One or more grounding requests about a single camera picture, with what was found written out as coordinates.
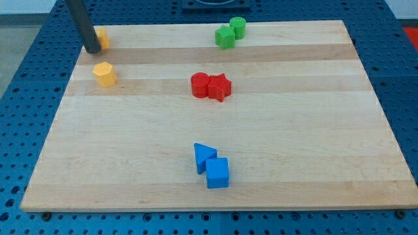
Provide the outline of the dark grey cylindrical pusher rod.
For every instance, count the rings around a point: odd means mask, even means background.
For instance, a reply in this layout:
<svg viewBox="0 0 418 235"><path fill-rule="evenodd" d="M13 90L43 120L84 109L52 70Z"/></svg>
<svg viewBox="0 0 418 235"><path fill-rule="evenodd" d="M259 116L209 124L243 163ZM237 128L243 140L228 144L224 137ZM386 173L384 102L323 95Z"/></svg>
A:
<svg viewBox="0 0 418 235"><path fill-rule="evenodd" d="M65 4L82 39L86 52L89 54L99 53L101 51L101 45L84 1L65 0Z"/></svg>

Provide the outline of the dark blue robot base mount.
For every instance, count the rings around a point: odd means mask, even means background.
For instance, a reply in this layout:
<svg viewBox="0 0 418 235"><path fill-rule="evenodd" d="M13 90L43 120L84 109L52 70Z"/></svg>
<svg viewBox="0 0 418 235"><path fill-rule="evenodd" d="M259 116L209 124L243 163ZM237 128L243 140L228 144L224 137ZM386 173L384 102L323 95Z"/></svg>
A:
<svg viewBox="0 0 418 235"><path fill-rule="evenodd" d="M250 10L252 0L181 0L183 11L192 10Z"/></svg>

